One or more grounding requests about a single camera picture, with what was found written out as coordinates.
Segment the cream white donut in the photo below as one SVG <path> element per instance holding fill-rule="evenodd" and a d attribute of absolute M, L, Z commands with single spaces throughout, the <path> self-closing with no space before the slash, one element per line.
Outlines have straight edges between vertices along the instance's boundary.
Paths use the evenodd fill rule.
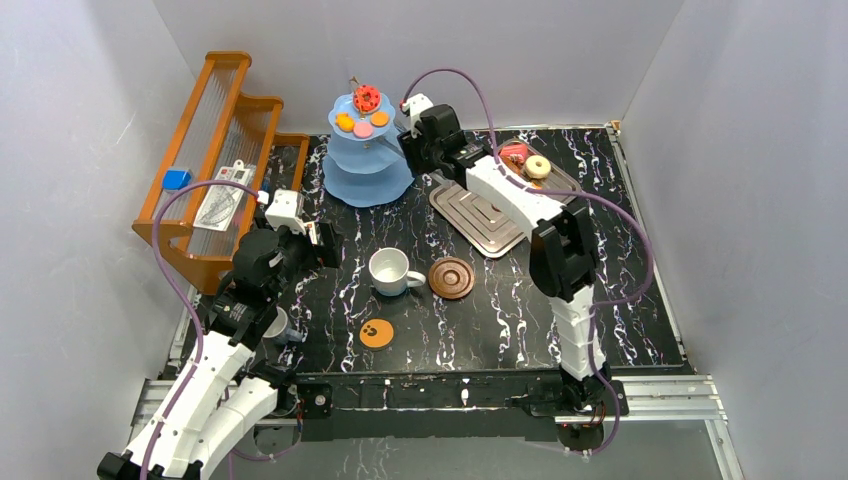
<path fill-rule="evenodd" d="M 525 160 L 523 170 L 528 178 L 542 180 L 549 177 L 552 166 L 546 157 L 531 155 Z"/>

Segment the round orange cookie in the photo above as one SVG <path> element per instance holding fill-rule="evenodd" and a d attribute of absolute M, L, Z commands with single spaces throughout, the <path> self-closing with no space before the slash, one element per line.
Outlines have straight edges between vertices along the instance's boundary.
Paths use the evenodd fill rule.
<path fill-rule="evenodd" d="M 391 116 L 385 111 L 376 111 L 370 115 L 369 120 L 375 128 L 382 128 L 389 123 Z"/>

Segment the pink round macaron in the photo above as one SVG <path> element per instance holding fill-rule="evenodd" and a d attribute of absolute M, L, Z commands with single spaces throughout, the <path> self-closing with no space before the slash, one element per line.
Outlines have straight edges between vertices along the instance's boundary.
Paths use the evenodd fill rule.
<path fill-rule="evenodd" d="M 353 125 L 352 133 L 358 139 L 367 139 L 373 135 L 374 127 L 368 122 L 357 121 Z"/>

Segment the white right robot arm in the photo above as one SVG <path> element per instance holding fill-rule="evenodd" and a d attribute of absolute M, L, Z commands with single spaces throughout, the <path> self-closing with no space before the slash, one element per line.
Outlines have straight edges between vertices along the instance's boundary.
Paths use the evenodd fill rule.
<path fill-rule="evenodd" d="M 601 403 L 605 357 L 591 313 L 598 253 L 587 208 L 564 204 L 507 167 L 495 147 L 472 143 L 454 109 L 428 98 L 401 106 L 409 128 L 398 141 L 416 174 L 436 171 L 500 210 L 530 242 L 529 274 L 549 301 L 560 342 L 559 403 L 577 414 Z"/>

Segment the orange fish-shaped cookie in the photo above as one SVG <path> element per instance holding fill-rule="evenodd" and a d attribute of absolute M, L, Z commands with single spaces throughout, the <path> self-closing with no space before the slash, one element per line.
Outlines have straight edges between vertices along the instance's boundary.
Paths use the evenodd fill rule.
<path fill-rule="evenodd" d="M 335 116 L 335 124 L 343 132 L 352 132 L 356 125 L 356 120 L 346 112 L 338 113 Z"/>

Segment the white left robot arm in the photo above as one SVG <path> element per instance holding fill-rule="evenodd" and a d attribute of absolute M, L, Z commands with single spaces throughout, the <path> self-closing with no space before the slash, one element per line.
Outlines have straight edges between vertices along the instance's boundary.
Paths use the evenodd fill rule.
<path fill-rule="evenodd" d="M 341 243 L 326 222 L 302 233 L 285 226 L 248 232 L 190 360 L 141 432 L 122 452 L 104 455 L 98 478 L 207 479 L 259 420 L 293 412 L 293 374 L 249 361 L 280 317 L 283 294 L 322 267 L 339 267 Z"/>

